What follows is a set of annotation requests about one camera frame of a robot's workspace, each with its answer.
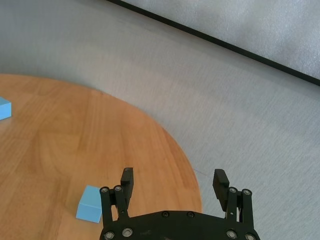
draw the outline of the gray floor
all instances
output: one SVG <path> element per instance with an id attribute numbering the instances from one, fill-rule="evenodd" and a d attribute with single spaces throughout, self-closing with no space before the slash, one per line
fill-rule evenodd
<path id="1" fill-rule="evenodd" d="M 320 236 L 320 88 L 103 0 L 0 1 L 0 72 L 84 84 L 154 117 L 204 212 L 213 170 L 253 191 L 262 240 Z"/>

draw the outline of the round wooden tabletop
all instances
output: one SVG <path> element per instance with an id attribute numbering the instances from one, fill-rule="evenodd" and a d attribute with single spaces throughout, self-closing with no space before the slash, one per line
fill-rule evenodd
<path id="1" fill-rule="evenodd" d="M 0 75 L 12 117 L 0 120 L 0 236 L 97 240 L 76 219 L 86 185 L 113 188 L 133 167 L 131 217 L 202 211 L 195 174 L 175 140 L 136 107 L 101 91 L 40 77 Z"/>

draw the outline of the black edge strip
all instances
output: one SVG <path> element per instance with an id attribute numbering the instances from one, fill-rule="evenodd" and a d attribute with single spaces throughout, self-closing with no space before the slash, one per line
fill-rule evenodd
<path id="1" fill-rule="evenodd" d="M 315 77 L 313 77 L 313 76 L 307 75 L 307 74 L 302 73 L 302 72 L 297 71 L 297 70 L 294 70 L 294 69 L 292 69 L 290 67 L 284 66 L 284 65 L 282 65 L 280 63 L 277 63 L 275 61 L 267 59 L 267 58 L 265 58 L 263 56 L 259 56 L 259 55 L 255 54 L 255 53 L 252 53 L 250 51 L 244 50 L 244 49 L 242 49 L 240 47 L 237 47 L 237 46 L 234 46 L 234 45 L 232 45 L 230 43 L 227 43 L 225 41 L 219 40 L 219 39 L 217 39 L 217 38 L 215 38 L 213 36 L 207 35 L 207 34 L 205 34 L 203 32 L 194 30 L 194 29 L 192 29 L 190 27 L 187 27 L 185 25 L 182 25 L 180 23 L 177 23 L 175 21 L 167 19 L 167 18 L 165 18 L 163 16 L 159 16 L 159 15 L 157 15 L 155 13 L 152 13 L 150 11 L 144 10 L 144 9 L 142 9 L 140 7 L 134 6 L 132 4 L 124 2 L 122 0 L 107 0 L 107 1 L 109 1 L 111 3 L 114 3 L 114 4 L 117 4 L 117 5 L 121 6 L 121 7 L 126 8 L 126 9 L 132 10 L 132 11 L 138 13 L 138 14 L 142 14 L 144 16 L 147 16 L 149 18 L 157 20 L 157 21 L 159 21 L 161 23 L 167 24 L 167 25 L 169 25 L 171 27 L 174 27 L 176 29 L 184 31 L 184 32 L 186 32 L 188 34 L 192 34 L 192 35 L 194 35 L 194 36 L 196 36 L 198 38 L 201 38 L 201 39 L 204 39 L 204 40 L 209 41 L 211 43 L 217 44 L 217 45 L 219 45 L 221 47 L 224 47 L 226 49 L 234 51 L 234 52 L 236 52 L 238 54 L 241 54 L 243 56 L 246 56 L 248 58 L 254 59 L 254 60 L 256 60 L 256 61 L 258 61 L 260 63 L 266 64 L 266 65 L 268 65 L 270 67 L 273 67 L 275 69 L 283 71 L 283 72 L 285 72 L 287 74 L 290 74 L 290 75 L 295 76 L 297 78 L 300 78 L 302 80 L 306 80 L 306 81 L 308 81 L 310 83 L 313 83 L 315 85 L 320 86 L 320 80 L 315 78 Z"/>

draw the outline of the bolt head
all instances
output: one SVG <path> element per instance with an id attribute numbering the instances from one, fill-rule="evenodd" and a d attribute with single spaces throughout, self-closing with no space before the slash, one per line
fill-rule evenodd
<path id="1" fill-rule="evenodd" d="M 164 217 L 164 218 L 169 217 L 169 212 L 163 211 L 163 212 L 162 212 L 162 217 Z"/>
<path id="2" fill-rule="evenodd" d="M 107 233 L 104 234 L 104 239 L 109 240 L 109 239 L 113 239 L 115 236 L 113 231 L 108 231 Z"/>
<path id="3" fill-rule="evenodd" d="M 192 211 L 188 211 L 188 213 L 186 214 L 189 218 L 194 218 L 195 214 Z"/>
<path id="4" fill-rule="evenodd" d="M 123 229 L 122 235 L 127 238 L 127 237 L 130 237 L 133 232 L 134 231 L 132 231 L 131 228 L 127 227 L 127 228 Z"/>
<path id="5" fill-rule="evenodd" d="M 251 192 L 249 190 L 243 190 L 243 193 L 246 194 L 246 195 L 250 195 Z"/>
<path id="6" fill-rule="evenodd" d="M 236 234 L 236 232 L 233 231 L 233 230 L 227 231 L 227 232 L 226 232 L 226 235 L 227 235 L 229 238 L 231 238 L 231 239 L 236 239 L 236 238 L 237 238 L 237 234 Z"/>
<path id="7" fill-rule="evenodd" d="M 251 234 L 246 234 L 245 235 L 245 239 L 246 240 L 256 240 L 255 236 L 251 235 Z"/>

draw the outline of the blue block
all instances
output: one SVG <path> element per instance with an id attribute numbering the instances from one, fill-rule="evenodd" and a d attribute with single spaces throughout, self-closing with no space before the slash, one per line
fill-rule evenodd
<path id="1" fill-rule="evenodd" d="M 99 223 L 102 214 L 100 188 L 87 185 L 76 211 L 76 218 Z"/>
<path id="2" fill-rule="evenodd" d="M 11 102 L 0 97 L 0 120 L 11 117 Z"/>

